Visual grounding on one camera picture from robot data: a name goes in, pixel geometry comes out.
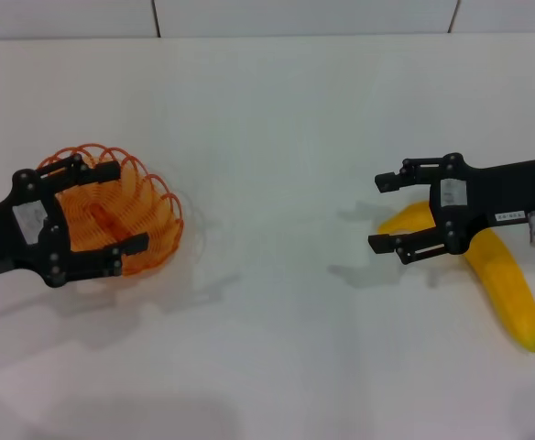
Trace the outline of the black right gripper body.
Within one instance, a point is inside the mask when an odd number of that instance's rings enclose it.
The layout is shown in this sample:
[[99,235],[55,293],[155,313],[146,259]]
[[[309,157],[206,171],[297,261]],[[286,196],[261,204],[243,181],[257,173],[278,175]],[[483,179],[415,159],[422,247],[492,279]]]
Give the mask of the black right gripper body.
[[451,154],[430,184],[430,208],[453,255],[465,253],[479,232],[493,227],[527,224],[535,239],[535,159],[474,168]]

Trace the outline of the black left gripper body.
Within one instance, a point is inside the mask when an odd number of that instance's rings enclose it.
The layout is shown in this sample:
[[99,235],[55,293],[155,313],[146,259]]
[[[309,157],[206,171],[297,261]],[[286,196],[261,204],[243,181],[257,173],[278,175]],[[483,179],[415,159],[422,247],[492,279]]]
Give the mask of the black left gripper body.
[[12,270],[37,273],[51,288],[66,283],[70,256],[67,222],[56,197],[64,172],[49,177],[23,169],[0,202],[0,274]]

